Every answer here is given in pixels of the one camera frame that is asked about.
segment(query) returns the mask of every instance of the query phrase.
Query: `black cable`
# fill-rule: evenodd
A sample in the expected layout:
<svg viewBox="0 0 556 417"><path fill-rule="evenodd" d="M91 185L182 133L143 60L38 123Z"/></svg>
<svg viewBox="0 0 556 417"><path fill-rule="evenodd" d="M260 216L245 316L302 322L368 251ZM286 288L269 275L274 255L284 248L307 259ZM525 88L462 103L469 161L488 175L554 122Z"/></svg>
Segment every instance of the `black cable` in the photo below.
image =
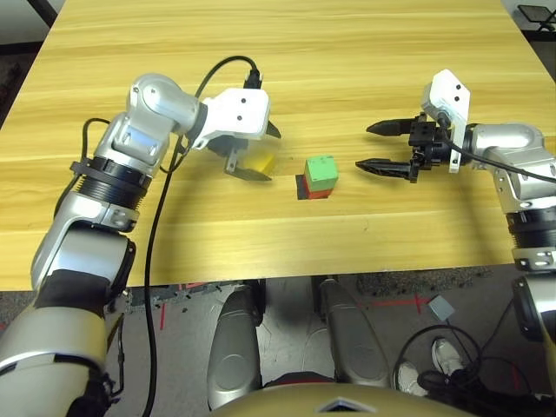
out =
<svg viewBox="0 0 556 417"><path fill-rule="evenodd" d="M118 318L118 369L120 377L120 387L112 393L113 397L123 392L123 363L125 362L125 355L123 353L123 314Z"/></svg>
<svg viewBox="0 0 556 417"><path fill-rule="evenodd" d="M436 324L434 326L429 326L428 328L423 328L417 333L415 333L414 335L412 335L401 348L400 354L398 355L398 359L394 364L394 375L397 373L398 368L400 367L401 363L404 361L404 355L406 354L407 349L414 342L414 340L425 333L432 332L433 330L454 330L466 336L466 338L471 342L473 348L475 349L475 352L477 353L477 358L472 363L473 365L472 373L471 373L472 376L470 377L470 381L472 381L474 377L477 375L477 373L479 372L480 364L482 362L482 353L480 351L479 343L477 343L477 341L475 341L475 339L471 337L471 335L465 330L447 324ZM395 377L394 377L394 387L398 390L400 389L400 387L398 386L397 378Z"/></svg>
<svg viewBox="0 0 556 417"><path fill-rule="evenodd" d="M488 348L488 345L490 345L491 342L493 341L494 336L496 336L496 334L499 332L499 330L502 326L502 322L506 318L506 316L507 316L508 312L510 311L510 308L512 307L512 305L513 305L513 298L510 300L510 302L507 303L506 308L504 308L504 311L502 312L502 315L498 319L498 323L496 324L496 327L494 328L493 333L490 335L490 337L486 340L483 347L480 349L481 353L485 352L485 350Z"/></svg>
<svg viewBox="0 0 556 417"><path fill-rule="evenodd" d="M508 365L510 365L511 367L513 367L517 373L520 375L521 379L525 382L526 388L527 388L527 393L528 394L533 394L533 389L531 388L531 384L529 383L529 380L527 379L525 372L523 372L520 367L518 367L515 362L512 362L506 358L502 358L500 356L483 356L483 361L501 361L501 362L505 362Z"/></svg>
<svg viewBox="0 0 556 417"><path fill-rule="evenodd" d="M82 138L81 139L82 140L81 141L81 162L85 162L85 160L87 159L87 148L89 147L89 126L93 122L102 122L102 123L110 124L110 120L102 119L100 117L91 117L83 124L81 130L81 138ZM74 174L73 178L71 178L71 180L69 181L69 184L66 186L65 189L63 189L62 193L60 194L60 197L58 198L58 201L56 202L56 206L54 207L54 216L56 216L56 213L60 209L63 199L66 198L66 195L68 195L68 193L75 187L80 177L81 176L79 174Z"/></svg>
<svg viewBox="0 0 556 417"><path fill-rule="evenodd" d="M218 71L221 67L223 67L224 65L226 65L227 63L231 63L233 61L245 61L246 63L248 63L249 65L251 65L251 70L252 71L257 71L257 66L255 64L255 61L253 61L251 58L249 58L248 56L243 56L243 55L234 55L234 56L228 56L227 58L222 59L219 63L217 63L214 67L212 67L212 69L207 73L207 75L202 79L201 83L199 84L199 88L197 89L197 91L195 92L195 97L199 98L201 96L202 91L205 89L205 87L207 86L207 84L209 83L210 79L212 78L212 76L216 73L216 71Z"/></svg>
<svg viewBox="0 0 556 417"><path fill-rule="evenodd" d="M446 324L447 324L448 326L452 326L452 323L450 323L450 320L448 320L448 319L446 319ZM469 362L470 362L470 363L473 362L473 358L472 358L471 355L469 354L469 351L467 350L466 345L463 344L463 342L461 341L461 339L460 339L460 337L458 336L458 334L455 333L455 332L453 331L452 328L451 328L450 330L452 331L453 337L456 338L456 340L457 340L458 343L460 344L461 348L462 348L463 351L465 352L467 358L469 359Z"/></svg>
<svg viewBox="0 0 556 417"><path fill-rule="evenodd" d="M197 88L197 91L195 92L195 97L199 98L201 96L202 92L205 90L205 87L207 87L207 84L209 83L210 79L214 76L214 74L216 74L216 72L221 67L223 67L227 63L232 63L233 61L244 61L244 62L248 63L249 65L251 65L251 71L256 72L257 77L259 76L259 71L258 71L257 66L255 64L255 61L253 61L248 56L243 56L243 55L228 56L227 58L222 59L219 63L217 63L214 67L212 67L210 69L210 71L207 73L207 75L202 79L201 83L199 84L199 87ZM174 169L180 168L180 165L182 165L182 162L183 162L184 158L185 158L185 155L182 153L182 155L180 156L180 159L177 161L177 164L174 166ZM160 170L164 174L168 174L168 172L169 172L167 169L165 169L162 166L160 167Z"/></svg>
<svg viewBox="0 0 556 417"><path fill-rule="evenodd" d="M462 154L462 155L464 155L464 156L466 156L470 159L473 159L477 162L485 163L486 165L491 165L491 166L496 167L496 168L505 169L506 171L513 172L514 174L521 174L521 175L525 175L525 176L530 176L531 178L535 178L537 180L556 183L556 178L551 178L550 176L534 174L533 172L527 171L525 169L515 168L515 167L512 167L511 165L506 165L505 163L502 163L502 162L496 162L496 161L493 161L492 159L488 159L488 158L485 158L483 156L475 155L472 152L468 152L468 151L460 148L458 145L456 145L455 143L450 141L450 139L448 138L447 131L450 128L450 121L447 118L447 116L439 115L438 116L438 124L442 128L440 131L442 132L442 135L444 136L443 142L450 149L455 150L456 152L459 152L460 154Z"/></svg>
<svg viewBox="0 0 556 417"><path fill-rule="evenodd" d="M253 81L251 78L259 77L259 71L255 65L255 61L247 56L229 56L227 58L222 59L219 63L217 63L209 72L208 74L202 79L199 88L195 93L195 97L199 98L207 83L210 81L210 78L219 70L223 65L226 63L231 63L233 61L245 61L251 65L251 72L249 73L247 81ZM147 319L147 332L149 334L149 356L150 356L150 374L149 374L149 393L147 395L147 402L145 404L145 408L142 412L142 417L149 417L150 413L152 412L154 403L155 403L155 396L156 396L156 373L157 373L157 358L156 358L156 336L155 336L155 326L153 324L153 314L152 308L150 305L150 265L151 259L153 254L153 247L155 245L155 237L156 237L156 228L158 227L158 222L160 221L160 216L162 213L162 207L164 206L164 201L166 200L166 194L168 193L170 181L172 180L172 175L174 174L175 170L180 166L185 156L189 153L191 149L192 142L188 141L187 146L184 148L182 146L182 139L183 136L179 136L177 138L177 142L175 143L174 152L172 154L172 160L170 162L168 169L163 169L161 167L162 172L166 173L166 180L164 181L164 186L162 187L162 193L160 199L158 201L158 206L156 207L155 218L153 219L153 224L150 229L150 236L149 236L149 245L147 246L147 255L145 259L145 279L143 283L143 293L144 293L144 300L145 300L145 315ZM177 156L182 153L180 159L177 160Z"/></svg>
<svg viewBox="0 0 556 417"><path fill-rule="evenodd" d="M145 315L147 318L147 332L149 334L149 356L150 356L150 376L149 376L149 394L147 396L147 403L142 412L143 417L149 417L155 404L156 395L156 373L157 369L157 358L156 358L156 336L155 336L155 326L153 324L153 313L150 305L150 265L153 255L153 247L155 245L156 228L158 227L158 222L160 221L160 216L162 214L162 208L164 206L164 201L166 200L166 194L168 193L170 181L172 180L172 174L174 174L175 161L178 156L178 149L182 145L182 136L178 137L178 142L175 144L174 152L172 154L172 160L170 162L170 169L166 175L166 180L164 181L164 186L162 187L162 193L160 199L158 200L158 205L156 207L155 218L153 219L153 224L150 229L149 245L147 246L147 255L145 259L145 281L143 284L143 293L145 299ZM190 143L186 148L185 154L189 152Z"/></svg>

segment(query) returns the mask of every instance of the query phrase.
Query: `cable connector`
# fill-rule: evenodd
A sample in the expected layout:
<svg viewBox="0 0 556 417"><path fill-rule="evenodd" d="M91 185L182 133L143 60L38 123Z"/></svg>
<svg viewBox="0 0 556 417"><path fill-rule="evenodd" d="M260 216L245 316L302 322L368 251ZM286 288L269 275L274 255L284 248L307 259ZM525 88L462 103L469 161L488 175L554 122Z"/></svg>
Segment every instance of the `cable connector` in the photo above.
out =
<svg viewBox="0 0 556 417"><path fill-rule="evenodd" d="M249 75L243 82L244 89L260 89L262 85L262 75L258 69L249 71Z"/></svg>

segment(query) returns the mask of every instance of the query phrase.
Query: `white sneaker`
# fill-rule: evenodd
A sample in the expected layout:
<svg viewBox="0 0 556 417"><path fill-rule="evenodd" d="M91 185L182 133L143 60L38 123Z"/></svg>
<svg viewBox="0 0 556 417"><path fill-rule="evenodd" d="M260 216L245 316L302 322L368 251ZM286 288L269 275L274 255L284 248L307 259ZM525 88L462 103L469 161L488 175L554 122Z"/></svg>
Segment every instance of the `white sneaker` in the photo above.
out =
<svg viewBox="0 0 556 417"><path fill-rule="evenodd" d="M424 397L428 394L428 391L419 385L417 382L418 377L419 373L413 363L407 361L401 363L396 375L398 390L402 393Z"/></svg>
<svg viewBox="0 0 556 417"><path fill-rule="evenodd" d="M443 337L434 339L432 354L434 367L445 375L449 376L454 371L463 369L460 354L455 350L453 344Z"/></svg>

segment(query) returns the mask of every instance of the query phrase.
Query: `silver robot arm segment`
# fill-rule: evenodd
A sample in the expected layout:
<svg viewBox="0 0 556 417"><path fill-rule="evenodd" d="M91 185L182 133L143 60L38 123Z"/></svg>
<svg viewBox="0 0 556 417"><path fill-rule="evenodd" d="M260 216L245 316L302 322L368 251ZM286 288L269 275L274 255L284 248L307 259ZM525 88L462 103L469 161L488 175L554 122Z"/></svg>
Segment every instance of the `silver robot arm segment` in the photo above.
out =
<svg viewBox="0 0 556 417"><path fill-rule="evenodd" d="M227 89L206 102L166 76L141 76L93 158L72 164L81 181L31 265L36 299L0 339L0 415L100 416L115 400L104 371L103 307L125 288L136 247L122 233L136 225L169 134L201 149L221 133L258 139L267 128L261 89Z"/></svg>

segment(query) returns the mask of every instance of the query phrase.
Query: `stacked blocks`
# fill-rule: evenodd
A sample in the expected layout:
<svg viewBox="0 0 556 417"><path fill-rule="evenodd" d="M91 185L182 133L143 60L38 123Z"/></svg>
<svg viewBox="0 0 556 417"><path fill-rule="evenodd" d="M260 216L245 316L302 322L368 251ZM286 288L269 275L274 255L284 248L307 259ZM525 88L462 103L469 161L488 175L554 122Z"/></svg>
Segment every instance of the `stacked blocks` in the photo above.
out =
<svg viewBox="0 0 556 417"><path fill-rule="evenodd" d="M338 181L338 167L334 158L330 155L308 158L303 181L309 200L328 197Z"/></svg>

